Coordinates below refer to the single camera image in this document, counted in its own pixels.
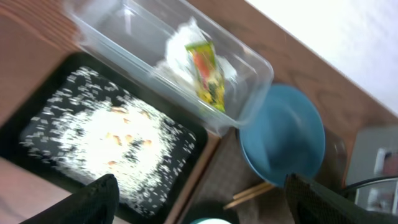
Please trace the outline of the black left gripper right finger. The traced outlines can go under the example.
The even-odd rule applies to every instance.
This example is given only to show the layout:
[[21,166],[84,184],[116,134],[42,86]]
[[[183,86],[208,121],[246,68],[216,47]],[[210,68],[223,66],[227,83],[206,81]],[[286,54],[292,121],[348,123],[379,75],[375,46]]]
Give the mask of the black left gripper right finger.
[[367,211],[318,182],[298,174],[286,177],[284,192],[295,223],[397,223],[394,215]]

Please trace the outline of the grey dishwasher rack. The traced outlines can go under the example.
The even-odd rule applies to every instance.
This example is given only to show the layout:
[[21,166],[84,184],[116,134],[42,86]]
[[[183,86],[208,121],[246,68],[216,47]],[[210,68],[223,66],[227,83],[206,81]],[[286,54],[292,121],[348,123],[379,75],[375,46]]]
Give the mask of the grey dishwasher rack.
[[345,182],[360,184],[351,190],[357,206],[397,215],[397,126],[357,134]]

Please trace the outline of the dark blue plate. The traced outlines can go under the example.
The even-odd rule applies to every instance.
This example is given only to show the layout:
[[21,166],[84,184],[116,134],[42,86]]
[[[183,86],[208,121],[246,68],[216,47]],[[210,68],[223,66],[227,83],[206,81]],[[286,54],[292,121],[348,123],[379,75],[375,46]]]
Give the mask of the dark blue plate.
[[290,174],[314,178],[326,140],[317,107],[300,90],[274,84],[254,121],[238,131],[243,156],[263,180],[283,187]]

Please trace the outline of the clear plastic bin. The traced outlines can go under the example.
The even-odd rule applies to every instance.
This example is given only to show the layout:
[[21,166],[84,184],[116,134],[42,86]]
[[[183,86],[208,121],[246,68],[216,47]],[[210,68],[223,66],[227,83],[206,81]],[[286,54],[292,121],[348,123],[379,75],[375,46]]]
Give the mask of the clear plastic bin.
[[[64,10],[80,31],[80,47],[117,65],[141,84],[191,112],[222,136],[256,117],[272,83],[271,64],[187,1],[66,0]],[[219,111],[157,69],[167,41],[194,19],[233,74],[226,80],[225,110]]]

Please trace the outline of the wooden chopstick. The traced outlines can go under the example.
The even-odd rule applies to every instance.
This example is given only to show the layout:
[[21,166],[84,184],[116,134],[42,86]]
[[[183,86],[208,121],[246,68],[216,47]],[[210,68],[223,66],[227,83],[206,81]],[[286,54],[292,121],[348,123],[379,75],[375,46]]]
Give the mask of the wooden chopstick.
[[268,182],[263,182],[263,183],[258,184],[256,186],[253,186],[253,187],[251,187],[249,189],[246,189],[246,190],[244,190],[244,191],[242,191],[242,192],[240,192],[238,194],[233,195],[233,199],[237,200],[237,199],[239,199],[239,198],[241,198],[243,196],[246,196],[248,194],[257,192],[258,190],[264,189],[266,187],[272,187],[272,184],[270,184]]
[[268,192],[268,191],[270,191],[270,190],[272,190],[274,188],[275,188],[274,186],[266,187],[264,189],[258,190],[257,192],[254,192],[254,193],[248,194],[246,196],[243,196],[243,197],[241,197],[241,198],[239,198],[237,200],[233,200],[229,204],[225,205],[223,207],[223,209],[227,210],[227,209],[233,208],[233,207],[235,207],[235,206],[237,206],[237,205],[239,205],[239,204],[241,204],[243,202],[246,202],[246,201],[248,201],[250,199],[253,199],[253,198],[255,198],[255,197],[259,196],[259,195],[262,195],[262,194],[264,194],[264,193],[266,193],[266,192]]

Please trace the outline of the yellow green snack wrapper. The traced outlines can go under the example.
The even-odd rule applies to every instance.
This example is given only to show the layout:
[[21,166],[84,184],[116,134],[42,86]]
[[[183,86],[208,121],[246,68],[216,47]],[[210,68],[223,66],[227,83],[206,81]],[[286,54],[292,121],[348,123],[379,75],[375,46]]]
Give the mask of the yellow green snack wrapper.
[[224,106],[224,75],[217,66],[212,42],[197,42],[185,46],[192,63],[197,96],[221,112]]

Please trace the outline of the black tray bin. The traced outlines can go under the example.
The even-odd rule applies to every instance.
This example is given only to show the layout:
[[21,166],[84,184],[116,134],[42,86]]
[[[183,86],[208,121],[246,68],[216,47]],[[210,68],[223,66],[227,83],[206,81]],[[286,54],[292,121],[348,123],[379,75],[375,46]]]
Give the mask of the black tray bin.
[[45,106],[52,94],[65,83],[66,77],[80,67],[88,67],[100,73],[109,81],[127,90],[136,98],[145,101],[158,111],[165,113],[172,120],[195,134],[197,140],[195,149],[177,177],[165,205],[154,216],[145,217],[122,204],[119,195],[119,207],[114,215],[114,219],[119,217],[129,223],[175,223],[187,198],[189,198],[192,185],[190,174],[205,148],[208,140],[207,132],[201,125],[194,122],[186,111],[176,107],[150,88],[134,83],[130,78],[114,71],[88,54],[74,53],[68,56],[3,124],[1,127],[1,156],[45,180],[69,190],[71,194],[88,185],[71,179],[50,165],[31,157],[27,149],[19,142],[19,136],[30,123],[31,118]]

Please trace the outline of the white tissue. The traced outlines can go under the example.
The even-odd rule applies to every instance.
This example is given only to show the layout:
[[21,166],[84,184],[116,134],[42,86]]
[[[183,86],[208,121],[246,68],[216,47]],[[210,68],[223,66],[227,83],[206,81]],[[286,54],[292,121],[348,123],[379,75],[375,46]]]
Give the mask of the white tissue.
[[216,53],[212,38],[199,27],[194,17],[178,25],[177,30],[167,39],[164,59],[157,62],[154,72],[178,85],[187,88],[194,87],[198,84],[198,72],[193,63],[193,56],[187,48],[201,45],[211,47],[216,68],[221,72],[224,80],[236,83],[238,76],[236,69],[226,57]]

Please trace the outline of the light blue bowl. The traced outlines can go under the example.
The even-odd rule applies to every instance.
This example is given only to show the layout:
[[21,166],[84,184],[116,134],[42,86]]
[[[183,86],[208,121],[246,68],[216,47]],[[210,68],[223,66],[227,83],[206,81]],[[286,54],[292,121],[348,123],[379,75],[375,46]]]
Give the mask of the light blue bowl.
[[220,218],[200,218],[192,221],[190,224],[231,224],[231,223]]

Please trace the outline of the white rice pile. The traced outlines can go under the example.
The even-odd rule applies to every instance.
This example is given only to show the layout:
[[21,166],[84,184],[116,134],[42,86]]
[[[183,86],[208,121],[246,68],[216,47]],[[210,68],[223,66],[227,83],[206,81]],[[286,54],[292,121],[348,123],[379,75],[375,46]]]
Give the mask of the white rice pile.
[[118,181],[120,202],[154,216],[195,149],[195,134],[145,101],[80,67],[21,132],[28,154],[89,184]]

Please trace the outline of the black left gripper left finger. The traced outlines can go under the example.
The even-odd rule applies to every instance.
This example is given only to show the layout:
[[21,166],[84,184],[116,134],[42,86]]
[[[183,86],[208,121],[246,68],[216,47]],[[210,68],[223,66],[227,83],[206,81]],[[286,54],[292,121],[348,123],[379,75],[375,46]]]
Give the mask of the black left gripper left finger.
[[21,224],[110,224],[118,207],[118,182],[106,174]]

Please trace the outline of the brown serving tray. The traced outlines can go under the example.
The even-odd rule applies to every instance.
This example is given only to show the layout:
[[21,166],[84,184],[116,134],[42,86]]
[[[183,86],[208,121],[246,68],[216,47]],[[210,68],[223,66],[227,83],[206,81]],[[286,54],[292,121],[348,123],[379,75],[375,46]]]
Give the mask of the brown serving tray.
[[[352,147],[329,129],[326,134],[326,153],[316,180],[339,190],[344,186],[345,170]],[[270,191],[225,210],[233,196],[262,183],[262,179],[247,165],[236,129],[221,140],[210,165],[201,178],[179,223],[191,223],[199,218],[220,218],[231,223],[293,223],[282,189]]]

